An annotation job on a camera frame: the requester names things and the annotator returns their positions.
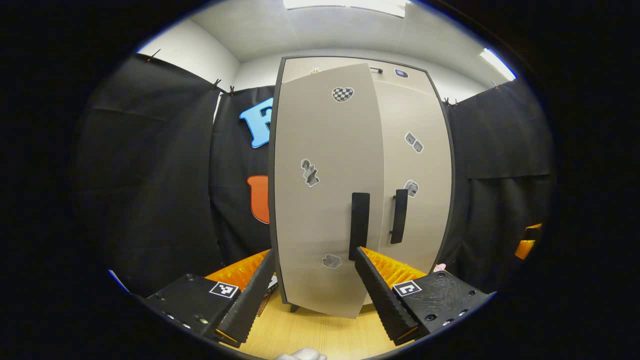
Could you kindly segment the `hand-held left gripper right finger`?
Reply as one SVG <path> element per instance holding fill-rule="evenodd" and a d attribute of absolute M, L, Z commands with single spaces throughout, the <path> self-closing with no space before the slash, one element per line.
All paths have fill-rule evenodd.
<path fill-rule="evenodd" d="M 426 274 L 362 246 L 355 248 L 354 261 L 382 326 L 396 346 L 448 330 L 496 296 L 444 269 Z"/>

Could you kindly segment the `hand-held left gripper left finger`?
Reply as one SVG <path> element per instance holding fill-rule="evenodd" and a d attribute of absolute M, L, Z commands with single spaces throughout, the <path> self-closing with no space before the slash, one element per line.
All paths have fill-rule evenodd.
<path fill-rule="evenodd" d="M 239 348 L 249 338 L 274 272 L 274 254 L 261 251 L 208 276 L 187 273 L 144 298 L 144 305 L 198 337 Z"/>

